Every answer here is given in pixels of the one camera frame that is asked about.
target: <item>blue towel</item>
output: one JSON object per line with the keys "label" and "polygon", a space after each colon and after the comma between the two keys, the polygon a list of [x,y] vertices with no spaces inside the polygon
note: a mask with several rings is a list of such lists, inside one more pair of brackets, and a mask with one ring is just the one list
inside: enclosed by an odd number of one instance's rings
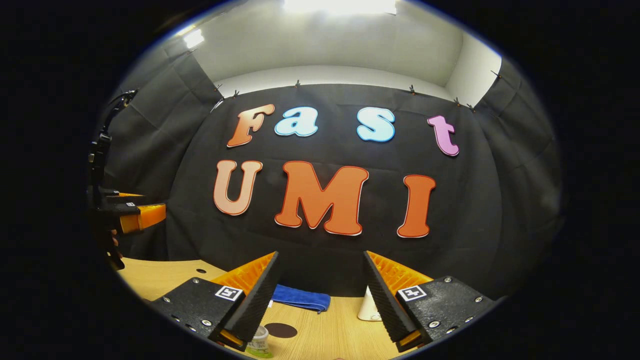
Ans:
{"label": "blue towel", "polygon": [[271,297],[273,301],[303,309],[316,310],[319,313],[329,308],[331,297],[327,294],[310,293],[298,289],[277,285]]}

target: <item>wooden table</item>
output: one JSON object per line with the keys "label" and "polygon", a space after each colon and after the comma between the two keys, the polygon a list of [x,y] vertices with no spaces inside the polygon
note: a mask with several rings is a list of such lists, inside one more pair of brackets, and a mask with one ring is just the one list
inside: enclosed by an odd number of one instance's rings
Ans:
{"label": "wooden table", "polygon": [[[201,260],[142,261],[124,258],[126,267],[118,273],[141,298],[155,300],[192,277],[213,279],[225,271]],[[273,303],[261,325],[285,323],[298,330],[293,338],[269,336],[274,360],[387,360],[399,353],[382,322],[366,322],[357,314],[362,297],[331,297],[329,310],[313,310]],[[247,352],[241,354],[260,359]]]}

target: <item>ceiling light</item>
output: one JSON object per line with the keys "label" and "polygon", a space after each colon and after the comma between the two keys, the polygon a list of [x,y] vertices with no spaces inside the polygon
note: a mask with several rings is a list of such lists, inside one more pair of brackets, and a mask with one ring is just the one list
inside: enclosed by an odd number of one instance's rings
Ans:
{"label": "ceiling light", "polygon": [[176,35],[178,35],[179,37],[181,37],[182,35],[188,33],[189,31],[191,31],[192,29],[195,29],[195,25],[189,25],[186,28],[178,31],[178,33]]}
{"label": "ceiling light", "polygon": [[201,29],[194,30],[184,37],[184,42],[187,43],[187,47],[190,49],[203,41],[204,37],[202,37]]}
{"label": "ceiling light", "polygon": [[397,13],[396,0],[284,0],[284,8],[289,12],[334,15]]}

